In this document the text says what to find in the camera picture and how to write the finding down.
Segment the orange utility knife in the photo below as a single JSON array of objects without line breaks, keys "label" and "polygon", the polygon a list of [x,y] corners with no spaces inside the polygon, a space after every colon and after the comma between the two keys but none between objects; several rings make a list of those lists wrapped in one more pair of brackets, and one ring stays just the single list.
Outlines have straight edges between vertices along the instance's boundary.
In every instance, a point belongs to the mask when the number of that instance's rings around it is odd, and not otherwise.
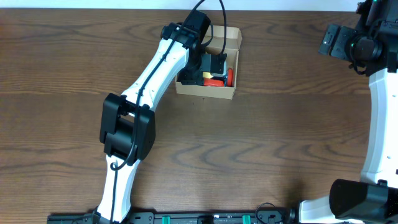
[{"label": "orange utility knife", "polygon": [[204,86],[217,86],[221,87],[224,86],[224,82],[222,80],[215,80],[215,79],[210,79],[210,78],[204,78],[203,82]]}]

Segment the yellow white square packet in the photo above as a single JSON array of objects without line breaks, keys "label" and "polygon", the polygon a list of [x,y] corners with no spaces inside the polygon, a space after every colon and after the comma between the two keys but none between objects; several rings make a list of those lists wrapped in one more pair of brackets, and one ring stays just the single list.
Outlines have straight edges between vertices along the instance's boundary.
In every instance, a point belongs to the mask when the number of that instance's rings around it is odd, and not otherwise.
[{"label": "yellow white square packet", "polygon": [[210,72],[203,72],[203,78],[213,78],[213,75]]}]

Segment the cardboard box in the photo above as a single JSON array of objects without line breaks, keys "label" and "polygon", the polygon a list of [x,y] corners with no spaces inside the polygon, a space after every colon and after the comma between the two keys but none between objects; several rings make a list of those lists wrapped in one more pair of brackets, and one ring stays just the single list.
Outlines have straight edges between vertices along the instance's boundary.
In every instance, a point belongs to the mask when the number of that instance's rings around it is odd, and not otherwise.
[{"label": "cardboard box", "polygon": [[177,82],[179,72],[175,77],[176,91],[178,94],[232,99],[236,89],[239,48],[242,41],[241,31],[237,27],[211,26],[202,37],[203,42],[201,43],[199,56],[188,62],[185,68],[198,68],[203,54],[227,54],[227,69],[233,69],[233,86],[182,85]]}]

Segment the small orange lighter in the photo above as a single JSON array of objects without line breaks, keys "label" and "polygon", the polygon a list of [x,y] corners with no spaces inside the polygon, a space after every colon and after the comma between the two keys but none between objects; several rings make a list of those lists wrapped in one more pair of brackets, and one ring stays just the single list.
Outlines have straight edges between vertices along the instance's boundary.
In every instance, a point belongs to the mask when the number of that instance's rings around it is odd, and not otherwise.
[{"label": "small orange lighter", "polygon": [[233,86],[233,69],[232,68],[228,69],[228,76],[227,76],[226,86],[228,86],[228,87],[232,87]]}]

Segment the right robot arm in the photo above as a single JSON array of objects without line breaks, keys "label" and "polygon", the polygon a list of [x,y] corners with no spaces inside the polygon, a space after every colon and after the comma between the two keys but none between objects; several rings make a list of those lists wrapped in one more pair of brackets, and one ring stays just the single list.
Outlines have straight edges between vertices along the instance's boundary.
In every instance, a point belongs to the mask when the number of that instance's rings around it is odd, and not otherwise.
[{"label": "right robot arm", "polygon": [[329,24],[320,54],[369,78],[371,121],[358,181],[337,179],[327,196],[300,202],[298,223],[397,223],[397,1],[358,4],[355,28]]}]

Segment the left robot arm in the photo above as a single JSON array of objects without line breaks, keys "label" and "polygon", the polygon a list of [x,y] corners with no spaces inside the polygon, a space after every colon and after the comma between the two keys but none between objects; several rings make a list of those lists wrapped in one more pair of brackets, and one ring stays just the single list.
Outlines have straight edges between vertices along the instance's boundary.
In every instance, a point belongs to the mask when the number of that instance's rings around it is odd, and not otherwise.
[{"label": "left robot arm", "polygon": [[131,192],[140,161],[155,141],[155,110],[173,79],[183,85],[220,85],[204,72],[224,75],[226,54],[206,54],[203,39],[213,30],[210,18],[192,10],[183,23],[170,23],[161,32],[159,47],[140,77],[121,95],[104,100],[99,140],[107,171],[103,198],[93,223],[123,223],[131,209]]}]

